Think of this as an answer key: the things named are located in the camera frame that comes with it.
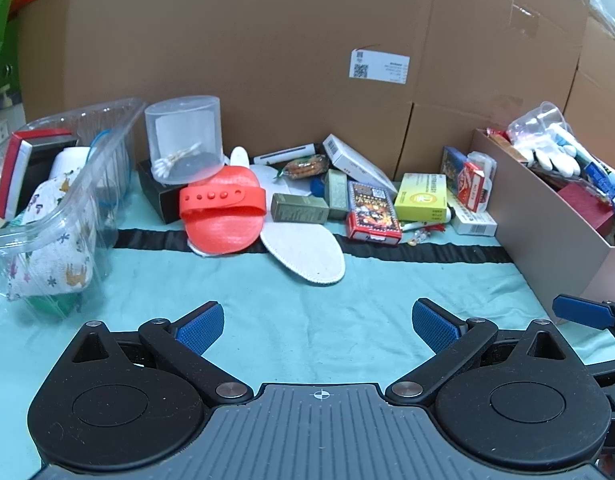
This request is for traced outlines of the orange silicone scrub brush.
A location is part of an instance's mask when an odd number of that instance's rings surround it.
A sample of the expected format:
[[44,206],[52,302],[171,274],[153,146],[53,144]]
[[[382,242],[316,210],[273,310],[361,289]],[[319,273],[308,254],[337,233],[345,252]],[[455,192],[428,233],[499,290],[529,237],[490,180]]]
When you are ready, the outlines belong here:
[[224,166],[179,192],[179,217],[188,242],[205,255],[228,255],[251,246],[266,214],[266,192],[249,168]]

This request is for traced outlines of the yellow green medicine box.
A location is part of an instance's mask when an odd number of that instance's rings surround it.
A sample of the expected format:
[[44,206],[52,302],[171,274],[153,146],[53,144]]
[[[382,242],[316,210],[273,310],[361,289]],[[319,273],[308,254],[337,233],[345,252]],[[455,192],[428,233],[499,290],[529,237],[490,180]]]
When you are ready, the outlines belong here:
[[405,222],[444,222],[447,186],[444,174],[404,174],[394,208]]

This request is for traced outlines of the olive green small box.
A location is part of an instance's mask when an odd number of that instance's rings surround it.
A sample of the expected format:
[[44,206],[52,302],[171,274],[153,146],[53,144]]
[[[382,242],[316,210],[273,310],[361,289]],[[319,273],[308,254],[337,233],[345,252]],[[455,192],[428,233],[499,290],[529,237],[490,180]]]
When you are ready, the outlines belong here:
[[270,214],[276,222],[323,224],[329,217],[329,206],[316,196],[275,193]]

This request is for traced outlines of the small bead charm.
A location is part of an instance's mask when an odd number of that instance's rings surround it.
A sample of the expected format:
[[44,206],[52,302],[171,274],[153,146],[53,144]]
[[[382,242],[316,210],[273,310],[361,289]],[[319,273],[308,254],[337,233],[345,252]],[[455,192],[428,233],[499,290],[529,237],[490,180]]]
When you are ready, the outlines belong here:
[[417,229],[411,229],[411,237],[406,240],[408,246],[414,247],[425,242],[432,234],[445,232],[444,224],[434,224],[434,226],[420,226]]

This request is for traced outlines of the white green cream tube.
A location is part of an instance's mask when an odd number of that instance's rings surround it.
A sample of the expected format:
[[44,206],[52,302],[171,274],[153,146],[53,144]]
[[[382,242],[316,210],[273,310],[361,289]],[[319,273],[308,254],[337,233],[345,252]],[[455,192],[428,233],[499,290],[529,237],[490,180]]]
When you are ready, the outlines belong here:
[[423,228],[432,228],[432,226],[444,226],[452,220],[452,211],[449,208],[445,209],[444,217],[441,220],[431,221],[416,221],[416,222],[402,222],[401,230],[403,232],[411,232]]

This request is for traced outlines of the black box under cylinder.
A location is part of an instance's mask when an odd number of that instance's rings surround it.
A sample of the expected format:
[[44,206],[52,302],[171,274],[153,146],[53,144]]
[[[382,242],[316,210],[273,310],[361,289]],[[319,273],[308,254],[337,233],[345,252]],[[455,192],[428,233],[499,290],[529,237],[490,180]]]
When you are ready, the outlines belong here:
[[185,184],[162,184],[152,176],[149,159],[138,162],[138,178],[144,197],[165,224],[171,224],[180,219],[179,195]]

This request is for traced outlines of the white shoe insole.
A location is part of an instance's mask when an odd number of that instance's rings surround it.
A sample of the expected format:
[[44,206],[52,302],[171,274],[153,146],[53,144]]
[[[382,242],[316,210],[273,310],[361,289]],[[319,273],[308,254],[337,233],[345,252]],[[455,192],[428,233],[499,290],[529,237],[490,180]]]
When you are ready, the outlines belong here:
[[305,281],[331,285],[344,277],[341,246],[321,224],[266,222],[260,239],[268,252]]

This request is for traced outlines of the white work gloves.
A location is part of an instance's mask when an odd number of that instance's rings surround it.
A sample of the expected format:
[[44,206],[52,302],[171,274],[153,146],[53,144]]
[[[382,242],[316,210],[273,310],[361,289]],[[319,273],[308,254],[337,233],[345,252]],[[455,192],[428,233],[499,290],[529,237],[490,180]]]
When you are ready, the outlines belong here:
[[565,130],[558,125],[536,133],[508,132],[513,147],[528,161],[529,166],[556,171],[565,178],[578,177],[581,167],[577,162],[577,148],[562,133]]

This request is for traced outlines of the clear plastic cup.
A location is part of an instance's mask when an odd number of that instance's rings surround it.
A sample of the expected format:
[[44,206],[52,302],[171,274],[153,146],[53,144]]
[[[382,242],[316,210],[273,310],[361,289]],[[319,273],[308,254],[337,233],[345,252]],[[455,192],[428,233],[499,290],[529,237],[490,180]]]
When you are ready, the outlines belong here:
[[551,133],[559,127],[568,131],[569,125],[556,104],[544,101],[538,107],[513,120],[507,127],[507,134],[511,141],[521,139],[523,136],[542,136]]

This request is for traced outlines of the white sock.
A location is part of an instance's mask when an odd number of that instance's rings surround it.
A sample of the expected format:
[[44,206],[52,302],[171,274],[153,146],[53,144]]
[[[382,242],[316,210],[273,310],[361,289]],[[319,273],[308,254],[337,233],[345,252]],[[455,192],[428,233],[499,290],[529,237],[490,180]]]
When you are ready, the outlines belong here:
[[250,168],[250,157],[243,146],[236,146],[231,151],[229,165],[233,167]]

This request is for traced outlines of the white angled medicine box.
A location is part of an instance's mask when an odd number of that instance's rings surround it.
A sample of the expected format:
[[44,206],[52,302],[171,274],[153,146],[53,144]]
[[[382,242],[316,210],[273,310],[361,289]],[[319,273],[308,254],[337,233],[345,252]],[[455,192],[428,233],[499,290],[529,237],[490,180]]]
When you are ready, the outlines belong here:
[[376,188],[384,188],[391,197],[396,195],[396,187],[380,168],[334,134],[327,136],[323,147],[333,167],[344,172],[347,177]]

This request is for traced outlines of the clear cotton swab cylinder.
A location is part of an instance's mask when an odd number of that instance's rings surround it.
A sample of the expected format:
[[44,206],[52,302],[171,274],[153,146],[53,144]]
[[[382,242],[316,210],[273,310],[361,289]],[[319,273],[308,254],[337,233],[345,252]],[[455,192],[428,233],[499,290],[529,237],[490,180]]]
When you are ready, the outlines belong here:
[[181,96],[144,110],[152,177],[184,185],[214,176],[225,164],[217,96]]

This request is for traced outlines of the packaged cookie snack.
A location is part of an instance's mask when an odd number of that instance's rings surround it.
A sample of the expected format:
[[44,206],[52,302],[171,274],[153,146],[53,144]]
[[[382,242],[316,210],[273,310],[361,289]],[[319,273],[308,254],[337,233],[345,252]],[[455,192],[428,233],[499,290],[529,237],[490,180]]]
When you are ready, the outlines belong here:
[[328,156],[315,154],[291,160],[291,162],[288,162],[277,172],[277,178],[290,180],[308,179],[325,174],[328,169]]

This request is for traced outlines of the white green flat box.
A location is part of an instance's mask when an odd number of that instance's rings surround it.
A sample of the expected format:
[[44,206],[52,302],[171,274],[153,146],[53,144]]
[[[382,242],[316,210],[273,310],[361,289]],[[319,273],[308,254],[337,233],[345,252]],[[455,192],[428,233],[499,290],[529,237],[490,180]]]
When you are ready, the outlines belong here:
[[258,155],[253,157],[254,165],[272,166],[282,162],[291,162],[293,159],[309,157],[316,154],[314,143],[294,146],[294,148],[284,148],[280,151]]

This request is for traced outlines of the large brown cardboard box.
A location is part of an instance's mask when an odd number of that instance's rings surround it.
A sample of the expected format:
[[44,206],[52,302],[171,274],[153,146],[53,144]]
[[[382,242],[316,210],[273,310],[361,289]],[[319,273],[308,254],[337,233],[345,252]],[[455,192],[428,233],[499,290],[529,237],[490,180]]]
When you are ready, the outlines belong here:
[[37,0],[19,14],[31,118],[211,94],[226,148],[339,136],[392,177],[565,105],[588,0]]

